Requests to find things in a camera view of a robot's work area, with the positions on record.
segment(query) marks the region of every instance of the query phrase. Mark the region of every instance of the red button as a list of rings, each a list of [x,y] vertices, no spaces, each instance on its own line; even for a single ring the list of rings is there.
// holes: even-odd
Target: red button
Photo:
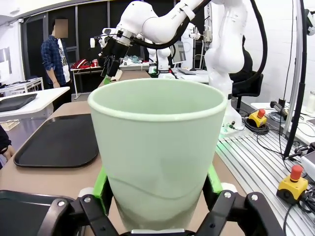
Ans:
[[[264,109],[259,109],[257,116],[258,116],[258,118],[263,118],[265,114],[266,114],[266,112]]]
[[[299,165],[295,165],[292,167],[290,178],[292,180],[299,180],[302,172],[303,172],[303,167]]]

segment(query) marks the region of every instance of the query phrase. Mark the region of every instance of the black chair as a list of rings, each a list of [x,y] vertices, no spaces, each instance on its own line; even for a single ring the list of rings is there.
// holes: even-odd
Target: black chair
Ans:
[[[240,112],[241,102],[243,96],[258,97],[261,91],[261,84],[264,75],[261,74],[257,79],[249,78],[248,80],[233,83],[232,95],[237,98],[236,110]]]

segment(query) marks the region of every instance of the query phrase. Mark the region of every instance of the aluminum platform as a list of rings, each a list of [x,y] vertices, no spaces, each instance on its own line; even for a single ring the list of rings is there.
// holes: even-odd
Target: aluminum platform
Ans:
[[[280,151],[278,134],[269,132],[258,138],[259,143],[265,147]],[[284,152],[286,140],[283,137],[281,144]],[[246,193],[261,192],[265,195],[282,226],[289,205],[280,200],[276,192],[280,181],[289,175],[289,172],[281,155],[261,147],[257,143],[257,135],[253,133],[220,138],[216,151]],[[288,160],[285,163],[289,169],[294,165]],[[287,219],[286,233],[288,236],[315,236],[315,216],[294,206]]]

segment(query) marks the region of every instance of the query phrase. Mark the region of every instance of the light green cup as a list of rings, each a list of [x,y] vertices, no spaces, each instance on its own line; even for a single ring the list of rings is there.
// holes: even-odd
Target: light green cup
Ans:
[[[186,228],[212,163],[227,98],[184,80],[137,79],[88,99],[127,230]]]

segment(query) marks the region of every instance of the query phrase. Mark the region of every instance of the plaid shirt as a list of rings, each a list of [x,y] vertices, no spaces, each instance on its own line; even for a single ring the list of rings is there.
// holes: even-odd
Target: plaid shirt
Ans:
[[[64,40],[61,39],[61,42],[63,45],[65,58],[69,65],[69,59],[68,59],[68,54],[67,54]],[[59,45],[58,45],[57,38],[50,35],[49,38],[43,42],[43,44],[41,45],[41,57],[43,59],[43,65],[45,67],[45,70],[50,70],[52,68],[55,72],[58,83],[61,86],[65,85],[66,82],[65,82],[65,78],[63,74],[63,63],[62,63],[62,59],[59,53]],[[47,83],[52,85],[53,82],[49,78],[48,74],[46,74],[46,76],[47,76]]]

